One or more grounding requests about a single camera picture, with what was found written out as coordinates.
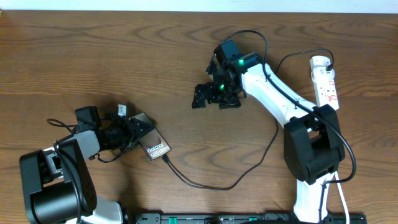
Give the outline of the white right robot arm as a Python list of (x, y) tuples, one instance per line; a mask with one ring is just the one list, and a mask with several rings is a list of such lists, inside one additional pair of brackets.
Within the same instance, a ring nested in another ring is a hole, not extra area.
[(329, 185), (341, 181), (337, 170), (345, 142), (336, 114), (334, 56), (311, 53), (314, 103), (288, 87), (258, 53), (244, 55), (233, 40), (224, 40), (206, 68), (211, 81), (195, 87), (192, 108), (212, 103), (221, 110), (238, 108), (240, 93), (255, 97), (284, 129), (285, 163), (297, 179), (294, 215), (301, 222), (321, 223), (328, 216)]

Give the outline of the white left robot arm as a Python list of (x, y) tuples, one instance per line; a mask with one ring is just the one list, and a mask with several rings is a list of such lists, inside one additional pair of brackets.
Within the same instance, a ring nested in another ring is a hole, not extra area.
[(135, 223), (136, 218), (119, 202), (99, 197), (86, 165), (101, 151), (119, 149), (120, 155), (134, 148), (155, 129), (145, 113), (127, 117), (118, 105), (107, 113), (102, 127), (96, 106), (75, 111), (76, 125), (50, 148), (19, 159), (25, 212), (30, 223)]

